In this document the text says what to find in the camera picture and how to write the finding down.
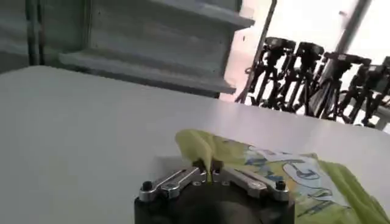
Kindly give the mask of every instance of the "wall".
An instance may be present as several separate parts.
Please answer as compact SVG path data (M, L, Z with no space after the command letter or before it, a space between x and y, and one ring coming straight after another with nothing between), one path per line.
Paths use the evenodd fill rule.
M326 51L332 51L344 31L355 3L356 0L278 0L268 36L296 42L314 42L323 46ZM247 12L253 10L256 23L253 27L235 34L225 79L235 86L237 91L234 95L223 95L221 99L233 101L243 89L247 79L244 70L252 64L270 4L270 0L243 2L243 13L245 8Z

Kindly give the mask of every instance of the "tripod leg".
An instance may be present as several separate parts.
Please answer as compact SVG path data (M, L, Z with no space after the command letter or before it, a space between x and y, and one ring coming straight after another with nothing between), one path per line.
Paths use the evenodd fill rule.
M256 85L257 85L257 82L258 82L258 78L260 77L260 75L263 72L264 72L264 66L263 65L259 65L259 67L257 67L255 69L254 78L253 78L252 82L250 83L248 93L254 93L255 92L255 88L256 88Z
M320 89L322 89L324 87L326 88L326 92L325 92L325 95L324 95L325 97L322 99L320 107L319 107L319 109L318 109L318 111L317 111L317 113L315 115L315 117L317 117L317 118L321 117L321 119L326 118L326 116L327 116L326 114L327 114L327 111L329 110L329 105L332 102L331 94L333 92L332 91L333 86L332 86L332 83L331 83L330 80L327 81L326 83L324 82L324 84L321 85L318 90L320 90Z
M340 88L341 88L341 81L339 80L337 82L336 88L335 88L335 95L334 102L333 102L333 120L335 121L337 119L337 111L339 107L339 99L340 99Z
M366 114L364 115L363 120L361 120L361 123L367 127L369 124L370 119L372 118L373 111L371 110L371 104L372 104L372 93L370 93L367 96L367 101L366 101Z
M274 108L276 110L279 110L278 106L276 105L276 102L277 102L277 96L278 96L278 91L279 91L280 85L278 82L276 69L273 70L271 79L272 79L272 91L271 91L266 103L263 104L263 107Z
M303 75L302 75L301 71L298 73L298 76L299 76L299 78L298 78L297 82L295 83L295 86L294 86L293 92L291 94L290 100L288 101L287 108L289 108L289 109L292 109L292 107L294 105L294 101L295 101L295 99L297 97L300 85L302 84Z
M309 107L309 99L310 99L310 81L308 79L305 80L305 89L304 89L304 102L305 102L305 115L312 116L310 107Z
M360 93L358 95L358 97L356 98L356 102L355 104L353 105L353 109L351 111L351 113L349 114L349 124L353 124L356 120L356 117L363 105L363 102L366 98L366 90L364 90L362 93ZM371 104L371 99L369 99L371 97L367 96L367 102L366 102L366 116L367 114L369 113L369 107L370 107L370 104Z
M263 79L263 81L261 83L260 90L259 90L257 98L256 98L256 104L255 104L256 106L259 106L260 103L261 103L260 101L262 100L264 91L266 90L266 86L267 86L267 82L268 82L269 76L270 76L270 74L273 71L271 69L269 69L268 67L265 69L266 73L264 75L264 79Z

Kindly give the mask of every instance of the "tripod head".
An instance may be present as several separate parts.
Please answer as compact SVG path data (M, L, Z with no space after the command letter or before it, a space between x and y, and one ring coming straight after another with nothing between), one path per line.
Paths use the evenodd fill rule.
M268 53L266 58L268 66L274 67L277 61L285 54L291 53L295 49L296 43L277 37L267 37L264 48Z
M348 71L352 64L356 65L366 65L368 66L371 63L371 59L359 57L357 55L350 54L340 54L337 52L326 52L324 57L327 59L331 59L335 62L335 70L333 71L333 79L339 80L342 75Z
M366 73L366 81L363 88L374 89L380 80L386 75L388 68L383 65L370 65Z
M301 71L314 70L316 61L321 59L324 48L309 42L301 42L298 46L297 57L300 57Z

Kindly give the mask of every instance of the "metal shelf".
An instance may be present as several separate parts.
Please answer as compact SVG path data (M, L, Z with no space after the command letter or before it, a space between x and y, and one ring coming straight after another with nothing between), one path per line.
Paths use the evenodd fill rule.
M245 29L255 24L254 20L242 17L237 12L204 2L178 0L150 0L150 2L227 23L235 30Z
M173 69L168 69L166 66L164 67L158 64L151 66L154 63L150 61L141 63L139 60L133 61L133 58L112 53L103 54L92 49L70 54L60 54L59 59L66 65L80 66L97 71L128 75L129 77L170 83L216 93L232 94L235 92L235 88L232 88L223 77L193 74L190 70L187 73L183 72L182 69L181 71L173 71Z

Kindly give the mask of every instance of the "black tripod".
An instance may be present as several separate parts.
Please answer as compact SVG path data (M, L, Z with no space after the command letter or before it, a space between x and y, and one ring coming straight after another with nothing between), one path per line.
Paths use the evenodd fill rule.
M282 85L282 87L280 87L278 91L279 95L276 100L277 108L281 109L282 111L292 112L286 107L285 104L291 84L297 81L297 72L294 68L296 61L297 56L295 54L287 55L285 64L282 66L282 72L285 73L285 83Z
M262 73L265 72L264 79L261 83L260 90L258 93L258 96L256 99L254 97L251 97L252 105L259 106L260 103L264 102L263 100L263 94L266 89L266 85L268 81L271 79L273 81L274 87L271 93L271 95L275 95L275 92L277 92L278 88L278 74L277 74L277 68L275 65L277 64L278 60L287 52L292 51L295 49L295 42L289 41L282 38L276 38L276 37L267 37L265 41L265 46L263 48L262 57L260 57L258 65L255 68L255 76L252 80L252 83L249 88L250 93L254 93L255 87L258 82L258 78ZM264 57L264 54L267 53L267 57L265 60L267 61L267 65L265 65L262 61L262 58Z
M323 53L324 48L316 44L307 42L301 42L299 44L296 55L297 57L300 57L301 66L296 72L298 78L287 104L286 111L296 113L301 106L305 105L305 115L312 116L312 112L309 110L309 99L312 92L310 88L313 83L313 73L316 69L317 61L321 59ZM299 97L299 103L294 105L298 90L302 83L304 84L304 87Z
M372 72L369 74L368 70L368 66L361 65L357 74L353 76L348 90L341 92L341 94L345 94L345 96L339 104L338 116L341 117L346 124L353 124L355 122L356 116L366 99L367 110L371 104L373 95L371 89L376 86L376 77L378 77L378 75L373 74ZM346 116L344 115L344 110L350 105L352 99L355 99L353 110Z
M312 94L312 96L315 95L321 89L323 89L325 93L322 102L319 104L318 110L315 111L313 115L314 117L321 119L335 121L339 108L340 88L342 84L340 79L342 75L352 67L352 64L368 65L371 61L356 55L339 54L336 52L326 52L324 57L333 60L335 62L335 67L331 76L324 79Z
M269 94L269 97L267 100L264 101L261 107L264 108L273 108L275 110L280 110L280 102L285 100L286 95L289 90L289 86L291 85L290 83L285 83L283 86L279 83L280 80L285 78L285 80L291 80L293 71L294 70L294 65L296 62L296 56L294 55L294 48L292 49L287 49L286 52L286 58L283 63L282 69L280 70L280 73L278 76L272 76L270 79L272 80L272 90L271 93Z
M386 74L386 79L387 79L388 83L387 83L385 89L382 91L382 93L375 96L375 98L370 103L370 106L367 107L366 115L364 116L363 120L361 120L361 123L365 127L375 128L375 125L370 122L370 119L372 118L374 113L378 110L378 107L382 103L383 98L385 98L385 96L389 94L389 90L390 90L390 75L389 74Z

